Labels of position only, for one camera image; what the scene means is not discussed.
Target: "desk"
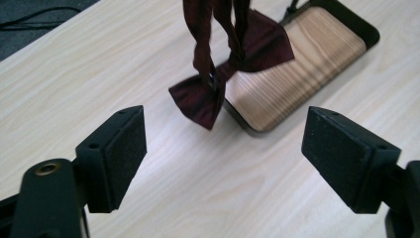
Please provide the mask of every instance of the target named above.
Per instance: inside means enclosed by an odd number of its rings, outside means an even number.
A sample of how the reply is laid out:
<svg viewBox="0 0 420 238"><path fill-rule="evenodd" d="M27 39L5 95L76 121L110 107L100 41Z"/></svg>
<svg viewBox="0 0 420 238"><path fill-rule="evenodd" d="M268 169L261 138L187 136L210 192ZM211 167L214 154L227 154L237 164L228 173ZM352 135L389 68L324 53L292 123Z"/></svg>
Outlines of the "desk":
<svg viewBox="0 0 420 238"><path fill-rule="evenodd" d="M252 138L222 110L212 132L167 89L195 73L181 1L102 0L0 63L0 198L30 166L74 148L119 109L145 106L148 154L118 211L88 214L92 237L385 237L355 215L300 153L309 105L338 111L420 156L420 2L343 0L379 44L286 121ZM287 0L254 0L280 20ZM228 56L213 24L215 63Z"/></svg>

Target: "black cable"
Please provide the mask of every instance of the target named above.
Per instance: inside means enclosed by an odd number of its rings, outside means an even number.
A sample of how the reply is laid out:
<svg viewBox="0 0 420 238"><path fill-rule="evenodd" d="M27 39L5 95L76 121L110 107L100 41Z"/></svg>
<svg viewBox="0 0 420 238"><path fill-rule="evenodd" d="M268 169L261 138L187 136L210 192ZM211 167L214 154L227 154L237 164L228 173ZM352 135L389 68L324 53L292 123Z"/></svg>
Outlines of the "black cable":
<svg viewBox="0 0 420 238"><path fill-rule="evenodd" d="M61 25L64 21L55 21L55 22L25 22L31 18L37 17L39 15L45 14L52 11L61 11L69 10L80 13L81 11L77 8L72 7L53 7L47 8L28 16L10 21L5 23L0 23L0 31L27 31L27 30L51 30L55 27Z"/></svg>

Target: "bow tie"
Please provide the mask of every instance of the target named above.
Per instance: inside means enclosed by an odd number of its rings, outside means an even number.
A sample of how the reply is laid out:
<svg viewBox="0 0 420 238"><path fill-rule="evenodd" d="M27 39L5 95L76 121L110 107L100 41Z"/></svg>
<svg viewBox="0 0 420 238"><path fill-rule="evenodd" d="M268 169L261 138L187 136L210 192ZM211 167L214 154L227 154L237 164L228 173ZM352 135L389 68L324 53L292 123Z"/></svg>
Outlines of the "bow tie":
<svg viewBox="0 0 420 238"><path fill-rule="evenodd" d="M243 48L244 59L231 54L227 61L215 68L210 80L203 80L198 74L169 89L174 102L187 118L211 130L225 100L226 82L237 71L258 72L294 59L285 30L255 10L250 10L248 15Z"/></svg>

